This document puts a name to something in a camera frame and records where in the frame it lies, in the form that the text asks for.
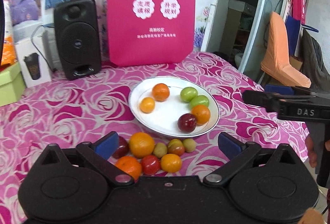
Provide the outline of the person right hand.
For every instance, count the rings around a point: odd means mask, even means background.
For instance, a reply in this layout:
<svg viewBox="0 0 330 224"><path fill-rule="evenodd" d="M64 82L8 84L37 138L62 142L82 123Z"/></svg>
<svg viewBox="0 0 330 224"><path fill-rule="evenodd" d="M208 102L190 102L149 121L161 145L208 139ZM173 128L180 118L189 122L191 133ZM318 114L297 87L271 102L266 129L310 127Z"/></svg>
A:
<svg viewBox="0 0 330 224"><path fill-rule="evenodd" d="M314 143L310 135L308 135L305 139L305 145L308 150L308 159L309 164L312 168L316 168L317 166L317 154L314 150Z"/></svg>

